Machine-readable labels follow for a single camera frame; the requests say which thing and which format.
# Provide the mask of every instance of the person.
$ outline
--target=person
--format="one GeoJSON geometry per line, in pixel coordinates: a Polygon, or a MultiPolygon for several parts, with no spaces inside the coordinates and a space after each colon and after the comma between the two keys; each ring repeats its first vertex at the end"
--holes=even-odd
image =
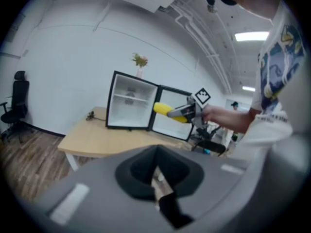
{"type": "MultiPolygon", "coordinates": [[[[293,90],[299,84],[295,75],[299,73],[299,79],[303,78],[299,70],[302,67],[307,69],[310,52],[297,21],[282,0],[221,1],[227,5],[239,4],[250,13],[270,20],[273,25],[259,54],[256,90],[250,110],[245,113],[212,105],[203,109],[205,121],[245,134],[231,157],[250,160],[258,150],[269,149],[276,141],[293,133],[284,105],[287,111],[293,107],[285,97],[290,95],[293,100],[297,94],[289,92],[287,86],[293,90]]],[[[293,111],[294,108],[291,109],[291,118],[300,116],[293,111]]]]}
{"type": "MultiPolygon", "coordinates": [[[[239,107],[239,103],[234,101],[231,106],[233,107],[233,110],[237,111],[239,107]]],[[[222,142],[221,144],[225,146],[225,149],[227,150],[231,141],[231,138],[233,136],[234,131],[231,129],[224,129],[223,137],[222,137],[222,142]]]]}

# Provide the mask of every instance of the white t-shirt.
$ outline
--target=white t-shirt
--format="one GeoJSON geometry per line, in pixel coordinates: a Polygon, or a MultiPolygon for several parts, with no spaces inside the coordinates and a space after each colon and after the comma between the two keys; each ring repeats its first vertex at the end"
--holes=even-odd
{"type": "Polygon", "coordinates": [[[250,160],[258,150],[270,148],[276,141],[293,133],[279,94],[283,93],[295,73],[306,62],[310,63],[307,61],[309,52],[306,52],[307,44],[298,23],[283,2],[280,2],[272,23],[273,28],[261,47],[256,91],[251,105],[262,113],[250,124],[232,158],[250,160]]]}

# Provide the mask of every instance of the ceiling light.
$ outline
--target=ceiling light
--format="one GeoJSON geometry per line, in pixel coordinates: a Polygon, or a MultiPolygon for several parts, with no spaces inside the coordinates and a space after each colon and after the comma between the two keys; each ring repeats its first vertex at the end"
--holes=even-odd
{"type": "Polygon", "coordinates": [[[253,87],[248,87],[248,86],[243,86],[242,89],[245,90],[245,91],[252,91],[252,92],[255,91],[255,88],[253,88],[253,87]]]}
{"type": "Polygon", "coordinates": [[[269,35],[269,32],[244,32],[236,33],[235,38],[237,41],[265,41],[269,35]]]}

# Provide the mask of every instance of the desk leg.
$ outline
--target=desk leg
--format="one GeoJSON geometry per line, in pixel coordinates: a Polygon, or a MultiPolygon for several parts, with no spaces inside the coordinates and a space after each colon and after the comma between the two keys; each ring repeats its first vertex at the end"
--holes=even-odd
{"type": "Polygon", "coordinates": [[[69,164],[72,167],[73,171],[78,170],[79,164],[76,162],[73,155],[70,153],[65,153],[65,154],[66,154],[67,160],[69,161],[69,164]]]}

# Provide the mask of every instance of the small vase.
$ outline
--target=small vase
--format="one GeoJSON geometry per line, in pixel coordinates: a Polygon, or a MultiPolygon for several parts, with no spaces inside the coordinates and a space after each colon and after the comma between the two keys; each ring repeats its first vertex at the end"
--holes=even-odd
{"type": "Polygon", "coordinates": [[[136,78],[140,78],[142,77],[142,67],[138,68],[137,70],[137,74],[136,74],[136,78]]]}

